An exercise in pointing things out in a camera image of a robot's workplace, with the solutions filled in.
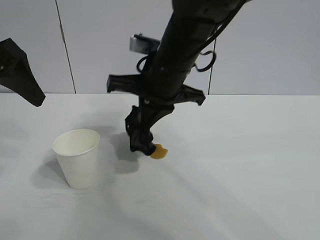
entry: table surface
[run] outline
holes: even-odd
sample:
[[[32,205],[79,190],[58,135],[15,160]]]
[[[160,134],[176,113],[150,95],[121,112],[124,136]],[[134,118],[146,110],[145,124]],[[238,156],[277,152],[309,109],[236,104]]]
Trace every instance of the table surface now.
[[[169,149],[129,151],[138,98],[0,94],[1,240],[318,240],[320,96],[208,96],[152,129]],[[99,181],[74,190],[51,150],[77,128],[101,135]]]

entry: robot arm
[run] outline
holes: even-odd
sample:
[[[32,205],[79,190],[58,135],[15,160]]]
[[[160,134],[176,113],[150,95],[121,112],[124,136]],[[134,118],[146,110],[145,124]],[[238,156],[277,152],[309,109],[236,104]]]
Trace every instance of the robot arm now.
[[[205,100],[202,91],[184,85],[195,66],[201,51],[214,41],[248,0],[173,0],[173,13],[160,41],[135,35],[131,49],[145,53],[137,64],[140,74],[110,75],[107,91],[123,91],[139,96],[139,106],[125,119],[126,132],[130,137],[130,150],[141,151],[155,158],[150,128],[161,118],[174,111],[174,104]],[[204,69],[211,68],[212,61]],[[140,64],[145,60],[142,70]]]

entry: orange sponge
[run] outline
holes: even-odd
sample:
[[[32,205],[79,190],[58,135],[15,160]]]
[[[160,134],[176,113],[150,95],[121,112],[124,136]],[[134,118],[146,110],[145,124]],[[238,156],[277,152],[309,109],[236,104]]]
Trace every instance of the orange sponge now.
[[[154,153],[150,155],[150,157],[157,160],[163,159],[167,155],[168,149],[163,148],[161,144],[155,144],[155,146],[156,149]]]

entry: white paper cup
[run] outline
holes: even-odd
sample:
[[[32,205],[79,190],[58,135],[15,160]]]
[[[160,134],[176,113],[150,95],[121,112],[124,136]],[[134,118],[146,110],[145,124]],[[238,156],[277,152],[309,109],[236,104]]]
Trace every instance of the white paper cup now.
[[[52,150],[71,188],[81,190],[95,184],[100,135],[90,129],[76,129],[59,136]]]

